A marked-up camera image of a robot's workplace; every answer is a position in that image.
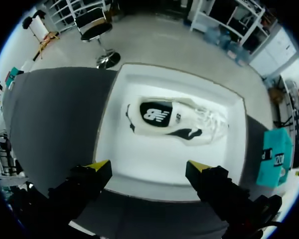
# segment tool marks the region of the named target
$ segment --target concrete floor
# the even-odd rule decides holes
[[[80,37],[76,28],[61,34],[60,40],[48,45],[43,59],[38,58],[31,70],[96,67],[102,50],[96,41],[85,43]],[[244,97],[247,114],[272,129],[269,96],[260,76],[249,66],[238,66],[220,48],[206,43],[202,33],[190,32],[181,22],[151,15],[127,16],[114,23],[112,31],[101,40],[121,55],[113,70],[126,62],[141,62],[208,78]]]

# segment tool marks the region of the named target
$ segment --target chrome base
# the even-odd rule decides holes
[[[96,68],[109,69],[120,61],[121,56],[113,49],[106,50],[105,55],[100,56],[96,61]]]

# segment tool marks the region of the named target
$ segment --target wall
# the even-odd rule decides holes
[[[293,64],[297,59],[299,59],[299,45],[297,43],[297,41],[294,39],[292,33],[290,31],[288,31],[287,29],[285,29],[288,37],[290,38],[292,44],[294,45],[295,49],[296,49],[296,53],[295,55],[293,55],[288,62],[286,62],[284,65],[282,65],[281,67],[279,67],[277,70],[275,70],[270,76],[269,78],[275,78],[278,75],[280,75],[285,69],[287,69],[291,64]]]
[[[0,82],[5,81],[8,72],[16,67],[20,69],[26,60],[32,60],[39,49],[39,42],[30,29],[22,28],[22,21],[27,16],[33,16],[36,8],[27,12],[16,25],[0,53]],[[33,31],[42,38],[44,25],[34,19],[31,26]]]
[[[299,88],[299,57],[286,69],[281,72],[285,80],[293,80]]]

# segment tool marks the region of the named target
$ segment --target new balance logo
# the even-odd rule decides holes
[[[157,122],[161,122],[165,117],[169,114],[168,111],[162,112],[161,110],[157,109],[148,109],[144,118],[147,120],[155,120]]]

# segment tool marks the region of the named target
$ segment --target shoelace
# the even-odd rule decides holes
[[[215,118],[215,114],[206,108],[195,109],[195,112],[200,116],[198,118],[199,124],[203,128],[210,128],[212,130],[211,141],[213,141],[219,123]]]

